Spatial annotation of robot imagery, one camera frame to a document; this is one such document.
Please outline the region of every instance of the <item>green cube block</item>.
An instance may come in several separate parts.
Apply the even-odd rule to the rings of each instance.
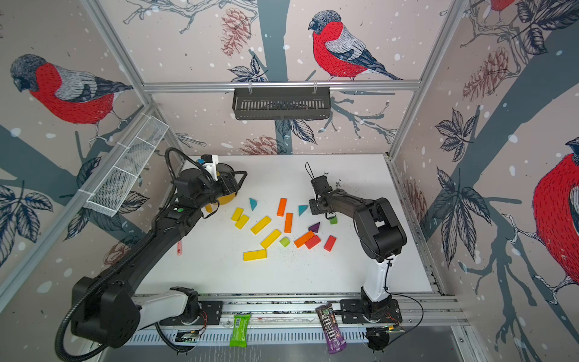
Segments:
[[[290,240],[286,237],[284,237],[283,239],[280,240],[280,243],[285,247],[287,247],[288,245],[290,245]]]

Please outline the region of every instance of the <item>metal wire basket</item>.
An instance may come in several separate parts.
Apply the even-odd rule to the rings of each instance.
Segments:
[[[90,195],[85,207],[113,217],[168,129],[167,124],[149,116],[131,143],[123,145],[126,147],[123,155]]]
[[[235,88],[233,112],[238,120],[327,119],[329,87]]]

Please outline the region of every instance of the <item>green candy wrapper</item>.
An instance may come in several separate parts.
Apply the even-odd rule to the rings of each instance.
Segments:
[[[250,323],[251,315],[235,316],[233,320],[233,335],[229,342],[230,347],[247,347],[247,325]]]

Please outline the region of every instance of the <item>bird head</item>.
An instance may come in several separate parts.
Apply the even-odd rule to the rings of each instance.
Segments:
[[[342,18],[333,10],[324,10],[314,15],[307,29],[313,30],[317,35],[320,35],[325,26],[334,21],[341,22]]]
[[[38,92],[36,70],[45,64],[44,58],[34,54],[25,54],[16,59],[10,66],[10,75],[14,79],[14,85],[18,91],[30,89],[32,92]]]
[[[579,137],[575,138],[572,141],[565,143],[567,146],[571,147],[573,153],[579,155]]]

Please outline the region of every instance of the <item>white wire mesh basket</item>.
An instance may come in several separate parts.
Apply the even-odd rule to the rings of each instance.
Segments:
[[[168,129],[169,126],[161,120],[149,116],[135,138],[125,146],[123,155],[90,195],[85,207],[113,217]]]

